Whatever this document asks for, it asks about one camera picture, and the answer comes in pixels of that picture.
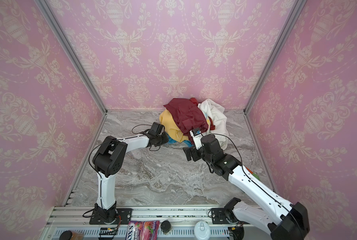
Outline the teal blue cloth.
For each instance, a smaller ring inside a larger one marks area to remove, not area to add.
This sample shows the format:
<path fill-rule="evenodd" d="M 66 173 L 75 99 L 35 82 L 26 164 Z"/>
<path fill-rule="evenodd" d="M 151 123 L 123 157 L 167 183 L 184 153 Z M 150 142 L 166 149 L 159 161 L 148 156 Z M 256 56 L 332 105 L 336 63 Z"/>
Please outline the teal blue cloth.
<path fill-rule="evenodd" d="M 174 139 L 172 139 L 170 136 L 168 136 L 168 144 L 177 144 L 177 143 L 180 143 L 180 144 L 186 144 L 189 148 L 193 146 L 193 144 L 189 141 L 189 140 L 184 140 L 182 142 L 178 142 Z"/>

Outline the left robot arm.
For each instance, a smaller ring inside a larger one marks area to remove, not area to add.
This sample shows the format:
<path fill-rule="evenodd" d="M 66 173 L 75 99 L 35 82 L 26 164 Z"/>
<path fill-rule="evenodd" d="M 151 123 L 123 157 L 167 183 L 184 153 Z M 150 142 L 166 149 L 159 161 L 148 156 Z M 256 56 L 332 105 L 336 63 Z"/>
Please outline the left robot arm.
<path fill-rule="evenodd" d="M 124 162 L 125 154 L 142 148 L 160 147 L 168 142 L 168 134 L 139 134 L 117 139 L 108 136 L 99 146 L 92 163 L 98 177 L 98 197 L 96 204 L 103 210 L 109 210 L 116 204 L 115 178 Z"/>

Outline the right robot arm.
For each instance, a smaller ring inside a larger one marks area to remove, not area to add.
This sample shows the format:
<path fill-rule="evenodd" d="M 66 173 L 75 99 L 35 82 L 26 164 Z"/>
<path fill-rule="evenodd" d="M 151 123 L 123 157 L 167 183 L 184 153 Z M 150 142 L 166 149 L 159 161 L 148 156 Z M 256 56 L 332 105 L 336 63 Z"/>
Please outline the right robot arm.
<path fill-rule="evenodd" d="M 258 208 L 234 198 L 225 205 L 226 215 L 234 222 L 245 222 L 266 232 L 273 240 L 303 240 L 310 232 L 306 207 L 281 197 L 253 176 L 241 161 L 226 154 L 214 135 L 197 135 L 193 147 L 183 148 L 188 161 L 203 160 L 210 172 L 238 187 Z"/>

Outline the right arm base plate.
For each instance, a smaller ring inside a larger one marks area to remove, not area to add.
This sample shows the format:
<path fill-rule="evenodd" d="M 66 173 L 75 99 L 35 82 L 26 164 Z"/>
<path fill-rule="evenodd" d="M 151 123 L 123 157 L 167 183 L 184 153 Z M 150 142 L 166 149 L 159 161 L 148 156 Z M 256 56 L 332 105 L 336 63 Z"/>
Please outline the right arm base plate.
<path fill-rule="evenodd" d="M 210 217 L 214 225 L 238 225 L 240 223 L 232 210 L 225 208 L 210 209 Z"/>

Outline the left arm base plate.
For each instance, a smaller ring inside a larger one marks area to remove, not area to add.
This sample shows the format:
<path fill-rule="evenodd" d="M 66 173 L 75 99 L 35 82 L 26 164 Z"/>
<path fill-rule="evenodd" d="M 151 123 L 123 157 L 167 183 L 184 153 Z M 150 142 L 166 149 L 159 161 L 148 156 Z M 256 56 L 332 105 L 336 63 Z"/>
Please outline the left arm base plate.
<path fill-rule="evenodd" d="M 90 225 L 128 225 L 132 217 L 131 208 L 117 208 L 114 204 L 108 210 L 104 210 L 96 203 L 90 217 Z"/>

